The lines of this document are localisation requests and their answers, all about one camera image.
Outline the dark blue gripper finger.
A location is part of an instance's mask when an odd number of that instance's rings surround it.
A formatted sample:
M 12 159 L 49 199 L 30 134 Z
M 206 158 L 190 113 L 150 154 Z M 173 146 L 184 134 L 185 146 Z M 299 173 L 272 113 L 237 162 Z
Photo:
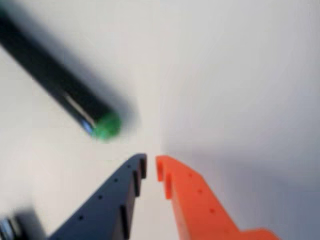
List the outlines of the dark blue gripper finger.
M 133 155 L 49 239 L 128 240 L 135 199 L 146 177 L 147 155 Z

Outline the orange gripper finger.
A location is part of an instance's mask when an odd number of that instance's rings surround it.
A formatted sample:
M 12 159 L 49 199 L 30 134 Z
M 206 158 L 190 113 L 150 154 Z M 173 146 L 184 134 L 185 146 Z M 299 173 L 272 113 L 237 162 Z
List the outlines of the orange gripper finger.
M 158 181 L 172 203 L 181 240 L 277 240 L 265 228 L 240 230 L 194 169 L 167 155 L 155 158 Z

